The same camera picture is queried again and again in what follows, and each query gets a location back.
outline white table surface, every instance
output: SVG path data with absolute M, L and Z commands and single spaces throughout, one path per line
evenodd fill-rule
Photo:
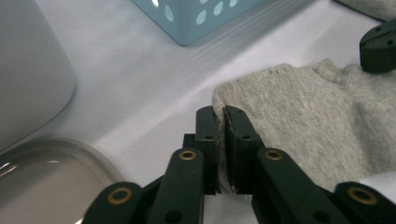
M 84 142 L 141 186 L 163 175 L 220 83 L 280 63 L 359 63 L 360 39 L 379 24 L 330 0 L 278 0 L 181 47 L 131 0 L 36 1 L 77 86 L 68 107 L 29 138 Z M 205 197 L 204 223 L 257 221 L 248 202 L 223 192 Z

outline brass screw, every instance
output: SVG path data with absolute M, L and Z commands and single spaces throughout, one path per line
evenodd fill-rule
M 123 196 L 122 198 L 115 198 L 116 194 L 120 193 L 120 192 L 124 192 L 125 196 Z M 107 200 L 111 204 L 122 204 L 122 203 L 128 202 L 128 200 L 130 200 L 132 198 L 132 195 L 133 194 L 132 194 L 132 190 L 131 189 L 121 187 L 121 188 L 114 189 L 108 195 Z
M 283 155 L 280 154 L 277 151 L 274 151 L 274 150 L 270 150 L 270 151 L 265 152 L 265 157 L 267 159 L 272 160 L 272 161 L 280 161 L 280 160 L 283 159 Z
M 375 205 L 378 203 L 378 199 L 375 197 L 375 195 L 367 189 L 350 187 L 347 190 L 347 193 L 353 200 L 359 203 L 364 203 L 367 205 Z
M 182 151 L 178 156 L 183 160 L 183 161 L 192 161 L 197 157 L 197 154 L 193 151 L 187 150 L 187 151 Z

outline gray sweater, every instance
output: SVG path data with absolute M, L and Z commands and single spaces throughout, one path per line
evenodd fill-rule
M 267 147 L 285 150 L 316 184 L 333 190 L 396 171 L 395 87 L 396 71 L 371 75 L 330 60 L 282 64 L 218 86 L 213 106 L 221 129 L 224 106 L 245 110 Z

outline clear plastic lid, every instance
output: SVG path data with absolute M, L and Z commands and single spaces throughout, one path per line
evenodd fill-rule
M 96 196 L 122 178 L 94 149 L 43 139 L 0 156 L 0 223 L 79 223 Z

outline light blue basket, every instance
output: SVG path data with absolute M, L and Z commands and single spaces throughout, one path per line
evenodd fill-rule
M 264 1 L 273 0 L 134 0 L 182 46 Z

